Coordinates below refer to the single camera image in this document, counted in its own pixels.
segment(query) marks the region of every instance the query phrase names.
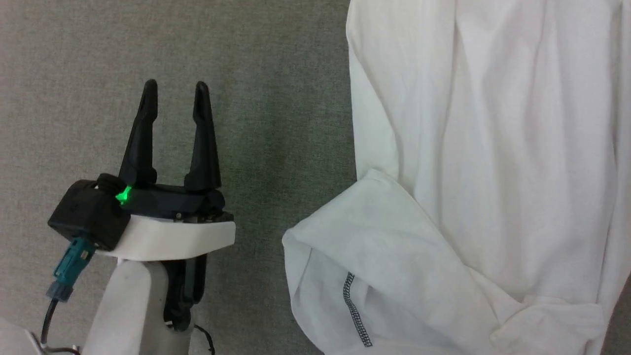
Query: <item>white shirt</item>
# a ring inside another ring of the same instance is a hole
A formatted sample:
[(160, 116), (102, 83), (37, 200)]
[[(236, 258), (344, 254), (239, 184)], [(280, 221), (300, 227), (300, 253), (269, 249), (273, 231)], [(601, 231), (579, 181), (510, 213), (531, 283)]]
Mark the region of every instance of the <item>white shirt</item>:
[(631, 272), (631, 1), (353, 0), (346, 32), (358, 182), (283, 238), (305, 334), (599, 354)]

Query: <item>gray fabric surface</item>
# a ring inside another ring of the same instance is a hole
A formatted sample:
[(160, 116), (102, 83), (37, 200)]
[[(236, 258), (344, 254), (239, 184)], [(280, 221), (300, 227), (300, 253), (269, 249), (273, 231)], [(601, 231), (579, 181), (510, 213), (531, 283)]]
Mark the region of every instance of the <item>gray fabric surface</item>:
[[(72, 182), (118, 171), (158, 81), (159, 182), (190, 164), (194, 85), (211, 87), (235, 246), (209, 257), (199, 322), (218, 354), (318, 354), (293, 320), (281, 237), (355, 178), (348, 1), (0, 0), (0, 315), (38, 331), (66, 247), (46, 226)], [(81, 343), (114, 266), (96, 257), (51, 339)], [(631, 348), (631, 294), (605, 354)], [(200, 334), (191, 354), (206, 354)]]

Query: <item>cable connector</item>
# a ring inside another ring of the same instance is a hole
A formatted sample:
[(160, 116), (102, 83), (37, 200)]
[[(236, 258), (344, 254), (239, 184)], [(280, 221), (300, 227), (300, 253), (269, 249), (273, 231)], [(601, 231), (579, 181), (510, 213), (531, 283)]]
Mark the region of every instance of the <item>cable connector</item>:
[(52, 274), (56, 280), (46, 291), (46, 296), (67, 302), (73, 293), (74, 283), (92, 259), (95, 251), (94, 244), (86, 238), (74, 238)]

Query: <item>folded fabric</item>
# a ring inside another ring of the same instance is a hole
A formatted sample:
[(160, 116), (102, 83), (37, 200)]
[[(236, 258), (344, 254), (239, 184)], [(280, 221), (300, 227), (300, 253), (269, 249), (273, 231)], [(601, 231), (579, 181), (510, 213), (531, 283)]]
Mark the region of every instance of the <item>folded fabric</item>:
[(631, 272), (631, 1), (353, 0), (346, 31), (358, 182), (283, 238), (305, 334), (599, 354)]

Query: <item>white garment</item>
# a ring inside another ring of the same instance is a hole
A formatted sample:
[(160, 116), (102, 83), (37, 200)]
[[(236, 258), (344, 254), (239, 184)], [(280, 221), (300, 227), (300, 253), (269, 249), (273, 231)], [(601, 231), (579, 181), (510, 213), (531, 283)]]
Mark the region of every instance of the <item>white garment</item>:
[(346, 32), (358, 182), (283, 238), (305, 334), (599, 354), (631, 272), (631, 0), (352, 0)]

